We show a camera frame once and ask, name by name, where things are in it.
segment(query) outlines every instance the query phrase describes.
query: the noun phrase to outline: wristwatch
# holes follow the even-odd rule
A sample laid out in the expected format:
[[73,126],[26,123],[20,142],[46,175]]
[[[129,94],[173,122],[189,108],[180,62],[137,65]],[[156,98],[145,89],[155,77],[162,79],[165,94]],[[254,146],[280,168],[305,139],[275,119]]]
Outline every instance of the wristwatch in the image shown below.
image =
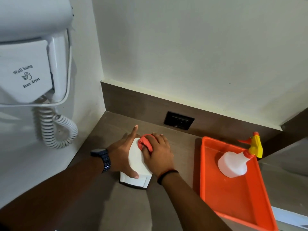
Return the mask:
[[111,161],[110,161],[107,149],[94,149],[91,151],[91,156],[102,158],[104,162],[104,170],[102,171],[102,173],[110,169]]

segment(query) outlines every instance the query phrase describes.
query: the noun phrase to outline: spray nozzle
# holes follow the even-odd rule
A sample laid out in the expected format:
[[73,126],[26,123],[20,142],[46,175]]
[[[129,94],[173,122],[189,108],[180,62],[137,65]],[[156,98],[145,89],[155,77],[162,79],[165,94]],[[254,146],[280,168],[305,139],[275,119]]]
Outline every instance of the spray nozzle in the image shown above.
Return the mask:
[[248,149],[248,152],[251,155],[256,155],[258,158],[262,158],[263,154],[263,147],[261,144],[260,136],[258,132],[254,132],[253,136],[247,140],[238,140],[241,143],[247,143],[250,144],[250,148]]

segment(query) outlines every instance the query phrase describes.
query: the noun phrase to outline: hand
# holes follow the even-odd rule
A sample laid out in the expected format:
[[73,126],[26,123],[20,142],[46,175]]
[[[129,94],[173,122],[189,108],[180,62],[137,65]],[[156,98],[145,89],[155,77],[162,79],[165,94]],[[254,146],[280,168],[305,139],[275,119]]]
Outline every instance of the hand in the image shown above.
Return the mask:
[[138,125],[133,128],[133,131],[127,136],[127,138],[123,138],[107,147],[111,162],[110,170],[123,172],[127,176],[136,179],[139,178],[139,175],[129,166],[128,154],[134,139],[140,137],[136,134],[137,130]]
[[142,153],[144,158],[144,163],[147,165],[148,169],[156,176],[159,177],[164,172],[174,169],[173,154],[167,138],[163,135],[156,133],[153,136],[145,136],[153,147],[153,152],[150,155],[148,149],[143,146]]

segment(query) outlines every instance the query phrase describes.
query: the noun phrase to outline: white cord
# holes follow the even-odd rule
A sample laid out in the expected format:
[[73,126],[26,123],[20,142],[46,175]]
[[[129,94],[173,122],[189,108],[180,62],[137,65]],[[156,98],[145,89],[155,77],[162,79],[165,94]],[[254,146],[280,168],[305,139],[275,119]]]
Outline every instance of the white cord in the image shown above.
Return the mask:
[[67,39],[68,39],[68,50],[69,50],[69,56],[68,56],[68,69],[67,69],[67,87],[66,92],[63,100],[56,102],[56,103],[49,103],[49,104],[0,104],[0,108],[7,108],[7,107],[55,107],[60,104],[63,104],[68,97],[68,94],[70,92],[70,83],[71,83],[71,67],[72,67],[72,38],[70,30],[67,28]]
[[[76,124],[64,117],[56,114],[53,108],[40,107],[38,108],[43,141],[49,148],[64,148],[73,142],[73,139],[78,135],[78,128]],[[56,124],[68,129],[69,135],[65,140],[58,141],[55,136]]]

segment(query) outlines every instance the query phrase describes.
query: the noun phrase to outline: person's left hand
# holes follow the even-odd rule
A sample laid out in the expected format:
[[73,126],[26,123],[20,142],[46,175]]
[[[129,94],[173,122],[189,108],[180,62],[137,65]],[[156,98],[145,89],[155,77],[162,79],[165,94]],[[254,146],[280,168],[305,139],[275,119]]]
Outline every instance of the person's left hand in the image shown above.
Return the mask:
[[136,179],[139,178],[139,175],[129,166],[128,154],[134,139],[140,137],[137,135],[137,130],[138,125],[133,128],[133,131],[127,136],[127,138],[123,138],[107,147],[111,162],[110,170],[123,172],[127,176]]

